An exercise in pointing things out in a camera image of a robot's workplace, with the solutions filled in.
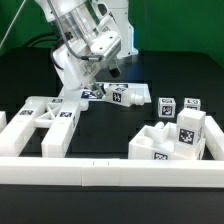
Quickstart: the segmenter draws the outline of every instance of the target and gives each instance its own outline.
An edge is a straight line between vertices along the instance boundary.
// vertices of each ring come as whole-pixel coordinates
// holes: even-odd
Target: white cube
[[[189,109],[193,109],[193,110],[200,110],[201,100],[200,99],[185,98],[184,99],[184,108],[189,108]]]
[[[177,116],[176,142],[195,147],[204,136],[205,112],[184,108]]]
[[[174,118],[176,103],[174,98],[159,98],[158,115],[159,117]]]

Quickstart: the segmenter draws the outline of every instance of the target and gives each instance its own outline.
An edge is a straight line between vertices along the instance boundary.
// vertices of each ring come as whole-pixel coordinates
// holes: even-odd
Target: white cylinder
[[[131,104],[143,105],[145,103],[145,97],[138,94],[131,94],[130,100]]]
[[[138,136],[136,138],[136,143],[139,145],[144,145],[146,147],[151,147],[153,145],[153,140],[146,136]]]
[[[163,129],[164,128],[164,123],[162,121],[158,122],[156,125],[155,125],[155,128],[158,128],[158,129]]]

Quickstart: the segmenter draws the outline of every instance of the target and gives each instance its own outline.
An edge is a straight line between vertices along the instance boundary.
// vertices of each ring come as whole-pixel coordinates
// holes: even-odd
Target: black table
[[[140,52],[139,61],[121,66],[113,79],[147,83],[151,104],[130,108],[90,102],[82,112],[66,157],[127,158],[128,142],[143,125],[154,125],[159,97],[174,97],[176,115],[185,97],[200,98],[201,110],[223,129],[224,70],[209,56],[193,52]],[[48,49],[18,48],[0,58],[0,110],[8,121],[28,96],[57,96],[61,82]],[[46,130],[38,129],[21,156],[41,156]],[[212,159],[208,151],[204,159]],[[223,223],[223,189],[0,186],[2,223]]]

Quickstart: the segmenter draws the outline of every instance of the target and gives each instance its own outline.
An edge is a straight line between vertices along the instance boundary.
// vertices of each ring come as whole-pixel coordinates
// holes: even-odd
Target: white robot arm
[[[89,0],[36,0],[60,41],[53,49],[55,67],[68,90],[87,87],[102,97],[96,74],[109,66],[119,75],[116,56],[121,50],[119,30],[106,4]],[[99,10],[104,5],[106,13]]]

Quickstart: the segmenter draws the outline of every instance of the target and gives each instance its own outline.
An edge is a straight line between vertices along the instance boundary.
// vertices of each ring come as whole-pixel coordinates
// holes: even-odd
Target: white foam block
[[[215,160],[224,160],[224,134],[211,116],[205,119],[206,145]]]
[[[224,187],[223,162],[122,161],[120,186]]]
[[[119,186],[119,160],[85,160],[82,167],[83,186]]]
[[[80,104],[71,101],[64,102],[41,143],[43,157],[63,158],[65,156],[79,117]]]
[[[3,131],[6,125],[7,125],[7,122],[6,122],[5,112],[0,111],[0,133]]]
[[[81,185],[82,160],[0,157],[0,184]]]
[[[0,155],[19,156],[32,136],[33,121],[43,114],[43,101],[26,103],[0,134]]]

